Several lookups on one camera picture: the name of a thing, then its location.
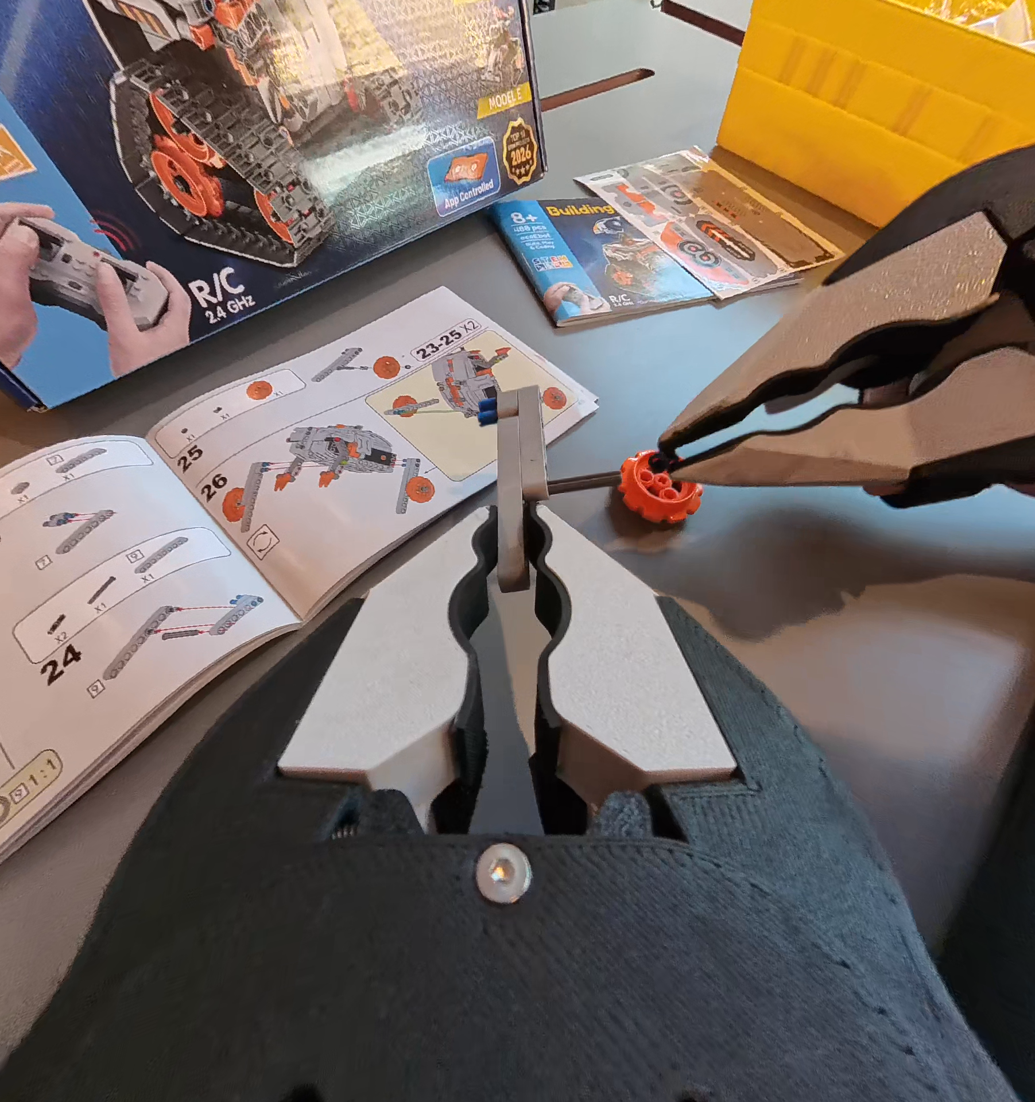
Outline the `small blue-cover booklet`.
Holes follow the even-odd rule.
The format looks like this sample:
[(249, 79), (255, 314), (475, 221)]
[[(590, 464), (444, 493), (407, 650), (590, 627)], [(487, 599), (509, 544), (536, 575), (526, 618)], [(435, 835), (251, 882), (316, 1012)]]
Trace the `small blue-cover booklet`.
[(715, 298), (601, 201), (504, 199), (490, 214), (557, 328)]

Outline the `yellow plastic bin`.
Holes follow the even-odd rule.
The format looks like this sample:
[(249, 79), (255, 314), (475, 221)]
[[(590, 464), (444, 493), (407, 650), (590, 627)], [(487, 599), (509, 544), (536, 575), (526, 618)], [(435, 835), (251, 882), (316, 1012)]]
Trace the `yellow plastic bin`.
[(753, 2), (718, 145), (882, 226), (1035, 143), (1035, 52), (944, 2)]

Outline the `grey beam with blue pins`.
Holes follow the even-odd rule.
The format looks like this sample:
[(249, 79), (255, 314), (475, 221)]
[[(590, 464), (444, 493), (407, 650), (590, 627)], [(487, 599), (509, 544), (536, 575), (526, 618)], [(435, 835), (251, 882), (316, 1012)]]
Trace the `grey beam with blue pins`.
[(479, 426), (497, 426), (497, 584), (503, 593), (529, 587), (526, 522), (533, 503), (553, 494), (617, 487), (619, 471), (549, 479), (536, 386), (502, 391), (479, 403)]

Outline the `open instruction booklet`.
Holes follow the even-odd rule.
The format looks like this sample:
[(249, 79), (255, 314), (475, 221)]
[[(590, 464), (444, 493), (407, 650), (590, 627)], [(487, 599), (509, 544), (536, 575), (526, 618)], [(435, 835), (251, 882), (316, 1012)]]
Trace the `open instruction booklet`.
[(267, 639), (495, 479), (479, 406), (599, 398), (446, 288), (0, 469), (0, 863)]

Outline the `blue robot kit box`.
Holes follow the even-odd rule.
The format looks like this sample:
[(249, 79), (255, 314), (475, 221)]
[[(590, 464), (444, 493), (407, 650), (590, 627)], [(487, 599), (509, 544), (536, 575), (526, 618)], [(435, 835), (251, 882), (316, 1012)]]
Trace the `blue robot kit box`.
[(524, 2), (0, 2), (0, 203), (43, 205), (0, 389), (111, 382), (95, 269), (139, 337), (200, 342), (545, 174)]

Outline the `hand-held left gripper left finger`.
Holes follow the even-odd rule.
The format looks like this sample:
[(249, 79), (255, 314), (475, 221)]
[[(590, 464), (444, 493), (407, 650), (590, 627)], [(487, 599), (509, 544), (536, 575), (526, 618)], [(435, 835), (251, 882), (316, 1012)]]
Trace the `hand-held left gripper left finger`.
[(479, 508), (375, 585), (278, 767), (401, 791), (428, 831), (465, 833), (485, 763), (478, 662), (495, 509)]

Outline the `orange gear wheel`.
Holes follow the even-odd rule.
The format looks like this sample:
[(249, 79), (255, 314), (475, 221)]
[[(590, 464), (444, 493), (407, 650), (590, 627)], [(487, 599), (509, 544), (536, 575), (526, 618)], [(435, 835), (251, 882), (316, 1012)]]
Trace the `orange gear wheel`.
[(676, 525), (696, 514), (703, 488), (696, 483), (673, 480), (666, 472), (650, 467), (654, 451), (643, 451), (624, 460), (621, 466), (619, 494), (624, 506), (644, 520)]

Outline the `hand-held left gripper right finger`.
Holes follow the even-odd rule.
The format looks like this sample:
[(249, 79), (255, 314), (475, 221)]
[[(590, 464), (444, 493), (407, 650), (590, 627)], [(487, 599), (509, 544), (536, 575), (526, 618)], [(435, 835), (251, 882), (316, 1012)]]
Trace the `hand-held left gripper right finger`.
[(723, 782), (738, 765), (661, 599), (599, 545), (531, 506), (540, 653), (538, 811), (549, 834), (580, 834), (606, 799), (653, 786)]

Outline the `printed paper sheet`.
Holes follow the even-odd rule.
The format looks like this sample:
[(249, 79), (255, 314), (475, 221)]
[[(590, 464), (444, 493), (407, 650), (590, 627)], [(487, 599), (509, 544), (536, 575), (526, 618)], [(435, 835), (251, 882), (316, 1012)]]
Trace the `printed paper sheet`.
[(716, 298), (799, 281), (843, 255), (694, 145), (576, 182)]

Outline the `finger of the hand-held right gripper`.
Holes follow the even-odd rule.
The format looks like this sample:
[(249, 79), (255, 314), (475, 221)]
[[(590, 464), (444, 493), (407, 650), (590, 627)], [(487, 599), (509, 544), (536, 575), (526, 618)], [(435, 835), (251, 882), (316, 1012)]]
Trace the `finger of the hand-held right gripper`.
[(737, 424), (759, 406), (800, 406), (851, 372), (870, 386), (909, 357), (919, 367), (998, 300), (1007, 244), (983, 213), (824, 284), (711, 382), (660, 437), (678, 449)]
[(720, 445), (675, 475), (751, 487), (1035, 484), (1035, 356), (987, 352), (902, 406), (840, 406), (800, 430)]

